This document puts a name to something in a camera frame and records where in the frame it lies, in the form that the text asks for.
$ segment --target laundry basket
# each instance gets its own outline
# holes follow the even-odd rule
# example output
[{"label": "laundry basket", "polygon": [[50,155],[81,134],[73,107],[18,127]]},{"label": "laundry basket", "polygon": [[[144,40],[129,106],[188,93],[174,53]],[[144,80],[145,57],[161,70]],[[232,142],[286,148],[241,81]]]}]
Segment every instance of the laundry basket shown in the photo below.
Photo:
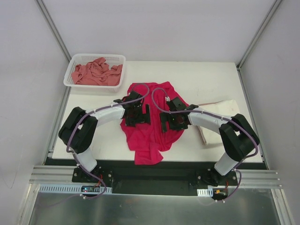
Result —
[{"label": "laundry basket", "polygon": [[[123,69],[120,76],[120,83],[117,86],[99,86],[99,85],[81,85],[74,84],[71,74],[75,71],[75,67],[78,64],[85,65],[88,62],[94,61],[103,57],[106,59],[106,63],[111,68],[114,65],[123,64]],[[76,54],[72,57],[69,66],[67,67],[67,71],[64,77],[64,85],[68,87],[72,87],[72,90],[76,90],[79,93],[87,93],[87,94],[104,94],[104,93],[115,93],[118,92],[120,86],[122,85],[124,74],[125,74],[125,61],[126,58],[123,55],[109,55],[109,54]]]}]

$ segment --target white cloth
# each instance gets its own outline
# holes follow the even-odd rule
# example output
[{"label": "white cloth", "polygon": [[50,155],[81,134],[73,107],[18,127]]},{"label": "white cloth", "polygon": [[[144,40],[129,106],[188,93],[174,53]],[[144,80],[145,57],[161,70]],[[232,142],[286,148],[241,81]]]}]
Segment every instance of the white cloth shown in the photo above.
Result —
[{"label": "white cloth", "polygon": [[[240,113],[238,104],[235,100],[226,100],[217,103],[201,105],[206,111],[210,111],[212,113],[218,113],[224,116],[235,116]],[[222,143],[221,136],[211,130],[208,130],[203,127],[198,127],[201,138],[203,139],[204,144],[220,144]]]}]

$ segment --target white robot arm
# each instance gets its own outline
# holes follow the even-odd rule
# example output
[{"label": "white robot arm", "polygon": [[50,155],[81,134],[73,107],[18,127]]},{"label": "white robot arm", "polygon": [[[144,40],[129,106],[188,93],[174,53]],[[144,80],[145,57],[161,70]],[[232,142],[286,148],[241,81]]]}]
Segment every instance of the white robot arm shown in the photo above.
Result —
[{"label": "white robot arm", "polygon": [[[110,122],[112,120],[125,119],[126,126],[134,127],[136,123],[150,123],[149,105],[146,105],[146,113],[143,113],[143,101],[138,100],[142,96],[135,91],[132,91],[129,96],[125,96],[122,100],[117,99],[111,107],[100,110],[98,112],[89,113],[88,110],[76,107],[69,114],[65,123],[59,131],[59,138],[68,145],[71,138],[70,148],[72,153],[76,153],[76,158],[79,163],[88,171],[91,172],[97,165],[94,159],[90,144],[92,142],[95,130],[97,127]],[[74,135],[72,132],[76,128],[77,123],[83,118]]]},{"label": "white robot arm", "polygon": [[187,129],[188,125],[195,125],[221,135],[225,153],[209,172],[201,176],[201,180],[209,185],[217,186],[222,177],[238,166],[255,148],[254,142],[257,145],[260,142],[246,118],[241,114],[229,117],[205,111],[197,105],[186,107],[178,97],[167,101],[167,104],[170,111],[160,114],[163,132],[167,131],[166,122],[168,122],[172,130],[183,130]]}]

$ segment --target white table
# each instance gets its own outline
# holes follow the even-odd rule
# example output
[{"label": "white table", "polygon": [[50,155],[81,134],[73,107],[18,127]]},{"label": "white table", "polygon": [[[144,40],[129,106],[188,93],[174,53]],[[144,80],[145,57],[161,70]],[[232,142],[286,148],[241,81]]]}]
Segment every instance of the white table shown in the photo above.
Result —
[{"label": "white table", "polygon": [[[242,91],[239,76],[234,63],[216,62],[155,62],[128,61],[126,73],[120,91],[110,96],[77,94],[71,90],[62,123],[74,107],[94,109],[110,104],[114,99],[127,95],[131,83],[163,83],[169,81],[188,104],[204,104],[235,99],[243,114],[251,124],[249,111]],[[134,151],[130,151],[119,121],[104,124],[95,132],[91,148],[95,159],[134,160]],[[218,161],[224,153],[220,145],[205,146],[196,127],[190,126],[171,149],[162,152],[163,161]],[[71,159],[66,146],[57,139],[53,158]],[[248,162],[262,162],[260,154],[249,158]]]}]

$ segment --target pink cloth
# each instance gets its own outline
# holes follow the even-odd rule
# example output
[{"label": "pink cloth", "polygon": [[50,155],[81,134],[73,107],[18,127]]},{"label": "pink cloth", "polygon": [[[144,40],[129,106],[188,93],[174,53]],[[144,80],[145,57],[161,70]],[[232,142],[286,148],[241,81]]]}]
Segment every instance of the pink cloth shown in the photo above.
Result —
[{"label": "pink cloth", "polygon": [[[131,91],[133,85],[134,83],[129,87],[128,93]],[[159,117],[161,112],[153,104],[151,93],[155,88],[160,87],[165,89],[170,99],[175,97],[179,97],[182,101],[183,99],[175,92],[173,86],[169,82],[162,84],[147,83],[147,85],[150,89],[150,93],[145,98],[143,104],[143,113],[145,113],[145,105],[149,104],[151,125],[136,124],[136,127],[127,127],[125,125],[125,120],[121,122],[121,128],[126,135],[128,147],[130,150],[135,151],[136,165],[153,165],[159,163],[163,159],[160,151],[169,150],[172,143],[177,141],[183,133],[183,130],[168,130],[166,133],[162,133]],[[134,89],[141,95],[144,95],[147,92],[146,88],[142,85],[138,85]],[[155,92],[154,100],[159,107],[169,110],[169,107],[165,101],[164,93],[161,90],[157,90]]]},{"label": "pink cloth", "polygon": [[74,84],[117,86],[120,83],[123,65],[112,66],[109,69],[105,61],[106,59],[101,57],[86,65],[77,65],[71,74]]}]

